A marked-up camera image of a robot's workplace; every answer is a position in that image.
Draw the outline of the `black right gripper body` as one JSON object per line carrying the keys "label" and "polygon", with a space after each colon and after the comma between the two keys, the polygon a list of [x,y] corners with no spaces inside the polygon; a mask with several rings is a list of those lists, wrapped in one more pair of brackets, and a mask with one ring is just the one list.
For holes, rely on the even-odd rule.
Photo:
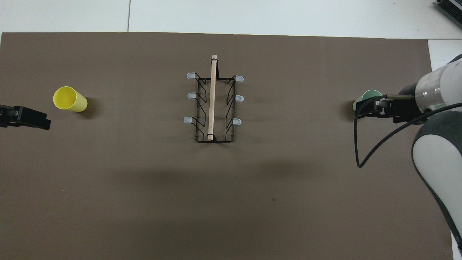
{"label": "black right gripper body", "polygon": [[417,84],[411,84],[401,89],[399,95],[410,95],[411,99],[395,99],[393,101],[394,114],[393,123],[404,123],[422,115],[415,100],[415,90]]}

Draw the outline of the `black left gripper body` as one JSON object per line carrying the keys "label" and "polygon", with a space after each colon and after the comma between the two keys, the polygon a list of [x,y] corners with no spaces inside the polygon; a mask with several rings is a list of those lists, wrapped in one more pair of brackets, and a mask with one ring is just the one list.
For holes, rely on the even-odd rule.
{"label": "black left gripper body", "polygon": [[7,105],[0,105],[0,126],[7,128],[8,126],[18,127],[16,122],[12,122],[13,119],[18,115],[16,107]]}

